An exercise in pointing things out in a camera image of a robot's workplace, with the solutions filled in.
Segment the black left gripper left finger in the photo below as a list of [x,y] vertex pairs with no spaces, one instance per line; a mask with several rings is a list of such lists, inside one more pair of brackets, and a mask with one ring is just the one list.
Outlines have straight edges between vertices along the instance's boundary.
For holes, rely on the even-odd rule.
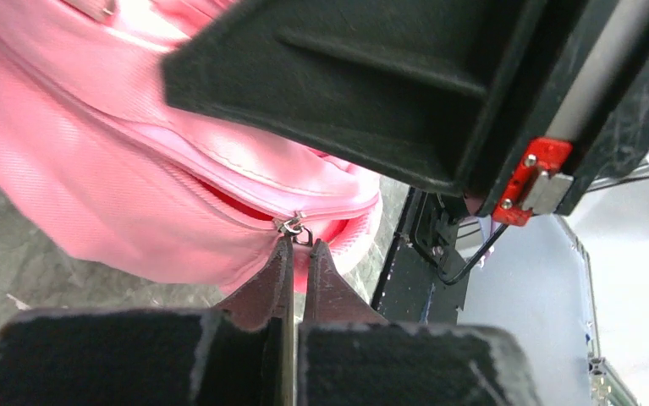
[[290,237],[280,238],[264,267],[245,284],[215,305],[246,331],[258,331],[271,319],[283,329],[294,328],[294,249]]

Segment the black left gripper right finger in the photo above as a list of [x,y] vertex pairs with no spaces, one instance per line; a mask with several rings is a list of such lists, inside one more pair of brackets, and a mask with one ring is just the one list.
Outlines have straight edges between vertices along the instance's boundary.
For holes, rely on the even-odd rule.
[[386,319],[372,309],[338,272],[326,242],[317,240],[310,258],[304,322],[386,323]]

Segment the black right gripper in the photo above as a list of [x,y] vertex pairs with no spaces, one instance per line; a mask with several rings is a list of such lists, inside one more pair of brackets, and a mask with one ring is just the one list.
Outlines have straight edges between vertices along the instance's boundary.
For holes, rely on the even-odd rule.
[[172,107],[245,123],[483,216],[569,142],[568,215],[649,151],[649,1],[243,1],[162,62]]

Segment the pink student backpack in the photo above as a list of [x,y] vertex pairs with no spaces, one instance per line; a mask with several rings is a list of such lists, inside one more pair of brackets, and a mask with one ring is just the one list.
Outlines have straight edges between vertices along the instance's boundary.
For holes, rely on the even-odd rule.
[[169,107],[160,63],[227,1],[0,1],[0,189],[69,255],[235,290],[281,225],[349,272],[382,215],[377,174]]

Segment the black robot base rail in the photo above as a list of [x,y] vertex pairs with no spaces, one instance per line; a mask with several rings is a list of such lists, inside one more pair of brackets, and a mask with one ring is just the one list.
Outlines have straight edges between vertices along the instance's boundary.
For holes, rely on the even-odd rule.
[[371,307],[390,321],[457,322],[468,278],[446,285],[465,260],[455,249],[464,220],[460,198],[410,188]]

